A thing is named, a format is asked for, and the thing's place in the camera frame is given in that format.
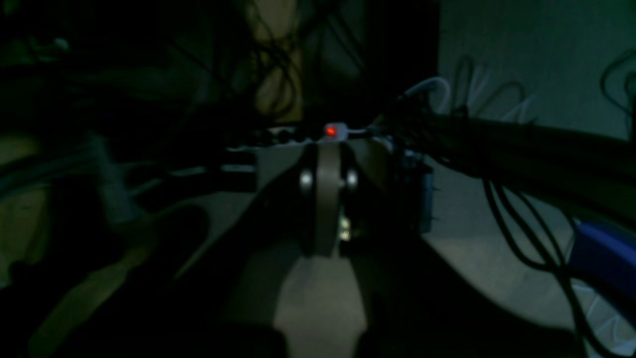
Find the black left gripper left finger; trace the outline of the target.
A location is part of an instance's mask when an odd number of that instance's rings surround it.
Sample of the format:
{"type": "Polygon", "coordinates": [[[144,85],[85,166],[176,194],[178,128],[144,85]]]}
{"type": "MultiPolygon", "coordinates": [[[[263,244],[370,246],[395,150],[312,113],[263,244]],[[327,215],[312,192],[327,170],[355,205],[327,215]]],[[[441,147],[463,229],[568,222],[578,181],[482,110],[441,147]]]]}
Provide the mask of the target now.
{"type": "Polygon", "coordinates": [[[343,187],[340,144],[308,145],[207,248],[134,270],[57,358],[286,358],[273,326],[286,275],[327,258],[343,187]]]}

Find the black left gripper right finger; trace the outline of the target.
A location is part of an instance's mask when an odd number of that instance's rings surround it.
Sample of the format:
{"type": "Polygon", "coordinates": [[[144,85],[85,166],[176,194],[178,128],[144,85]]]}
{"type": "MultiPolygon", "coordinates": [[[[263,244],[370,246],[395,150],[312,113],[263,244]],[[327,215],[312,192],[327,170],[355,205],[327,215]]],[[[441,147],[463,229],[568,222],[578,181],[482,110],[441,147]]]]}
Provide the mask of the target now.
{"type": "Polygon", "coordinates": [[[352,264],[368,327],[355,358],[579,358],[574,333],[522,319],[470,285],[425,242],[343,144],[352,264]]]}

